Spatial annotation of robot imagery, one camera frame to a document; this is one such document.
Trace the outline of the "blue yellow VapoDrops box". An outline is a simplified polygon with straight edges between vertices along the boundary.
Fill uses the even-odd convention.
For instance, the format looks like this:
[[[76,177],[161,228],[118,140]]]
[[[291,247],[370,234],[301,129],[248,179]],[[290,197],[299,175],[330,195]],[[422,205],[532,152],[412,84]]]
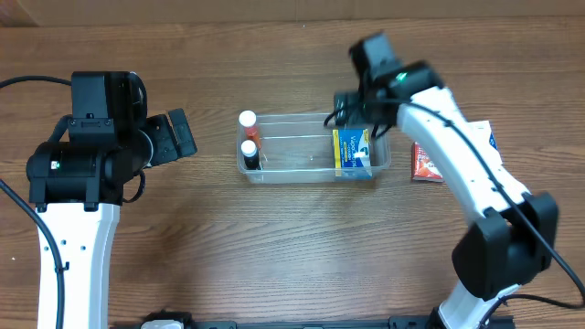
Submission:
[[[333,129],[335,176],[369,179],[373,176],[368,129]]]

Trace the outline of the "black tube white cap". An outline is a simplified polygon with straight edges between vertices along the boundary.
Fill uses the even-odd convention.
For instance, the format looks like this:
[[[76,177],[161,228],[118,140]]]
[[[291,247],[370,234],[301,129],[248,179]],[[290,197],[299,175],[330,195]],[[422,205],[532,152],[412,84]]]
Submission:
[[[257,144],[252,140],[246,140],[241,143],[240,151],[243,156],[244,164],[249,170],[259,170],[261,168]]]

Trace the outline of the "orange tube white cap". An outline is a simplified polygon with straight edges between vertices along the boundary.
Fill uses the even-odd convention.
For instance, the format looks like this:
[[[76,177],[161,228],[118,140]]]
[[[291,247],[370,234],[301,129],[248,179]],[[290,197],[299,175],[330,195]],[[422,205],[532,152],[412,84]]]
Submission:
[[[254,111],[242,111],[239,115],[239,125],[249,140],[252,140],[258,149],[261,149],[260,131],[257,124],[257,115]]]

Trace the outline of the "red orange medicine box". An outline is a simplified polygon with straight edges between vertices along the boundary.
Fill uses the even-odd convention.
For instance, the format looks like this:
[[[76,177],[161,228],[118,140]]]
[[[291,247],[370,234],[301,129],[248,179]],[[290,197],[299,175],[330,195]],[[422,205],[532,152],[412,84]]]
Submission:
[[[442,174],[417,142],[411,147],[411,179],[426,182],[443,181]]]

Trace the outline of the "white medicine box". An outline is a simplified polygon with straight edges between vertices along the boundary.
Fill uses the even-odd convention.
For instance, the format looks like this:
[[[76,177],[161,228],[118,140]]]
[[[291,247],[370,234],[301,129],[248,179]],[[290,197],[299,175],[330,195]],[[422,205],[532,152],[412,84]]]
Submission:
[[[470,122],[469,126],[473,131],[473,137],[479,145],[480,153],[484,160],[490,164],[502,165],[503,161],[490,122]]]

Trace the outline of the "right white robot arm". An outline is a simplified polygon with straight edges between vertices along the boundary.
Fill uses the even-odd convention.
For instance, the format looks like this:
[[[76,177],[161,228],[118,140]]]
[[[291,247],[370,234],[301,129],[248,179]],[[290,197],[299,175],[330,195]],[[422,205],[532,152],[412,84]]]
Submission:
[[[461,114],[452,92],[424,60],[405,65],[377,33],[349,49],[359,78],[355,91],[338,92],[330,120],[337,126],[371,124],[378,138],[399,128],[427,152],[460,202],[468,230],[452,252],[458,283],[418,328],[511,328],[495,309],[554,259],[558,206],[532,195],[495,159]]]

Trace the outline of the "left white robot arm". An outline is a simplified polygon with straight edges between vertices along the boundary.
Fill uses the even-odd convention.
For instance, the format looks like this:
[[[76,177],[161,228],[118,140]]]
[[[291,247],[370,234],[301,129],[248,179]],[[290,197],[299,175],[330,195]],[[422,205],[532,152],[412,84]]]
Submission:
[[[72,114],[27,161],[29,201],[48,229],[39,236],[37,325],[105,328],[125,184],[197,147],[183,110],[148,116],[134,72],[75,72],[71,95]]]

